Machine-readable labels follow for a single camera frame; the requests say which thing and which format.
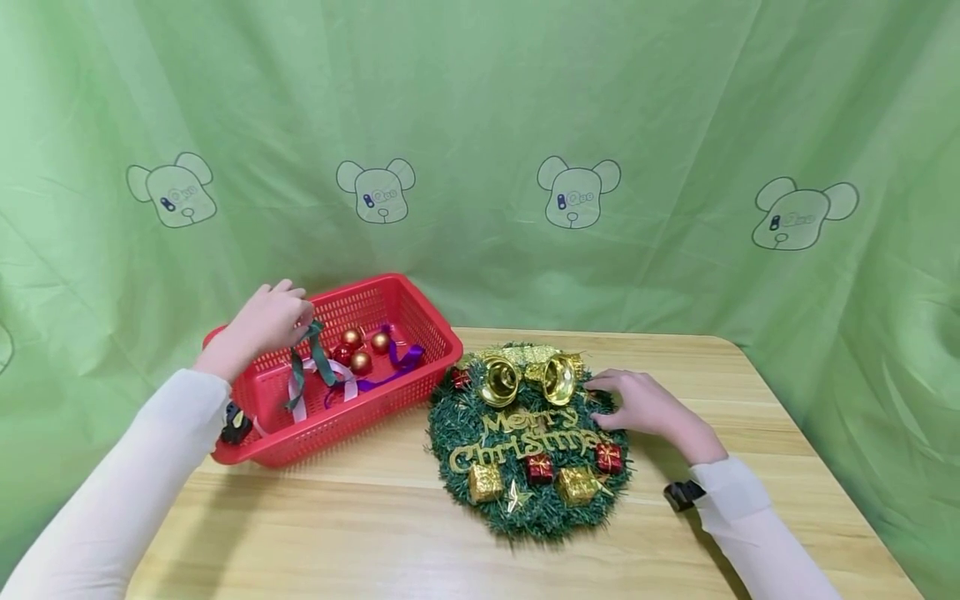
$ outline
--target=green tinsel wreath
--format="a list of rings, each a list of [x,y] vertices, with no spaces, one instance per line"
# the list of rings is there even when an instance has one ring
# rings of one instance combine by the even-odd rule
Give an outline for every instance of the green tinsel wreath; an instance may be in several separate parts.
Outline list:
[[[533,345],[509,344],[504,348],[511,346]],[[463,389],[457,389],[454,385],[453,372],[454,370],[447,372],[444,380],[433,392],[427,432],[430,435],[431,450],[440,462],[440,475],[454,499],[478,511],[486,518],[492,531],[509,539],[528,537],[536,540],[562,540],[577,527],[606,524],[608,513],[630,479],[628,442],[624,431],[606,434],[621,448],[623,469],[617,474],[609,475],[606,480],[604,485],[610,493],[597,493],[586,506],[568,507],[555,485],[529,484],[523,460],[514,455],[508,455],[506,464],[500,466],[504,494],[497,500],[474,505],[470,499],[468,474],[457,472],[450,467],[450,453],[459,446],[474,444],[480,439],[484,440],[484,447],[505,444],[510,441],[510,434],[487,431],[486,437],[483,437],[486,428],[481,420],[482,416],[495,418],[500,412],[491,408],[477,393],[478,385],[482,385],[486,374],[484,363],[474,360],[469,364],[469,383]],[[589,379],[590,373],[585,371],[579,383],[583,384]],[[557,410],[557,407],[547,402],[537,384],[526,381],[520,384],[512,406],[523,406],[530,412]],[[594,394],[588,399],[584,390],[578,386],[578,393],[565,408],[572,408],[576,412],[579,428],[599,432],[600,429],[590,418],[590,414],[608,414],[613,411],[614,406],[610,395]],[[593,450],[588,450],[585,454],[577,449],[554,450],[547,454],[553,463],[555,476],[559,469],[564,467],[596,468]],[[521,492],[530,492],[532,496],[522,507],[508,513],[506,491],[512,481],[516,481]]]

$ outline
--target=cartoon bear print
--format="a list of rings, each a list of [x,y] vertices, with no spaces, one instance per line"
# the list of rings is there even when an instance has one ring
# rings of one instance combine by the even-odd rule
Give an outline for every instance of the cartoon bear print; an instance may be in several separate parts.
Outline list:
[[[204,189],[213,172],[199,156],[184,152],[173,164],[153,171],[140,165],[127,169],[127,186],[142,203],[153,202],[156,216],[168,228],[185,228],[217,214],[217,205]]]
[[[13,337],[0,323],[0,373],[3,373],[11,360],[13,360]]]
[[[337,185],[356,197],[357,216],[377,225],[406,218],[408,208],[403,192],[416,181],[414,168],[403,158],[395,158],[386,169],[364,169],[351,160],[337,168]]]
[[[537,182],[550,192],[547,221],[558,228],[588,228],[600,219],[600,196],[620,184],[620,165],[604,160],[592,169],[571,169],[559,156],[551,156],[540,166]]]
[[[820,239],[824,221],[851,216],[860,195],[850,183],[824,191],[797,189],[788,177],[776,178],[756,194],[756,206],[767,212],[754,229],[754,243],[769,250],[805,250]]]

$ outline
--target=red plastic basket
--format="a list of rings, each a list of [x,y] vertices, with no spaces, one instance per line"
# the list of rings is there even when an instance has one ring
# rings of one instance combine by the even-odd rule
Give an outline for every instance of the red plastic basket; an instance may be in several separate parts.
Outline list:
[[[411,372],[378,388],[343,402],[343,394],[334,392],[330,408],[324,408],[327,387],[315,373],[307,374],[303,390],[307,417],[294,423],[283,407],[290,377],[290,350],[280,350],[257,358],[233,383],[232,399],[251,419],[257,417],[261,436],[255,429],[240,445],[218,441],[213,459],[224,465],[252,460],[264,467],[281,468],[310,454],[340,442],[429,397],[448,367],[460,359],[463,344],[450,325],[426,297],[405,276],[388,274],[338,288],[310,299],[314,315],[324,323],[321,342],[324,348],[337,345],[345,329],[359,327],[368,335],[384,324],[394,327],[392,337],[407,347],[419,344],[423,358]],[[223,327],[207,334],[206,346]],[[406,347],[400,346],[402,354]],[[300,356],[309,356],[303,342]],[[394,373],[387,356],[373,357],[372,381]]]

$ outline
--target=red christmas ball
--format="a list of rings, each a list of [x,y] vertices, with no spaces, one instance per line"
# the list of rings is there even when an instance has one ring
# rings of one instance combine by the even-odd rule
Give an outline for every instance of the red christmas ball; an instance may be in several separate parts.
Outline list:
[[[337,361],[344,367],[350,366],[350,359],[353,357],[353,348],[347,346],[346,344],[341,344],[340,346],[333,349],[330,352],[330,358]]]

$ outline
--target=christmas wreath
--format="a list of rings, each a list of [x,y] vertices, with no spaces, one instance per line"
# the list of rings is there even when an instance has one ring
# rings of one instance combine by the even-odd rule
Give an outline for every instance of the christmas wreath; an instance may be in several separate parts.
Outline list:
[[[560,540],[607,521],[630,478],[627,436],[591,413],[578,354],[509,344],[468,354],[431,397],[431,449],[446,489],[511,539]]]

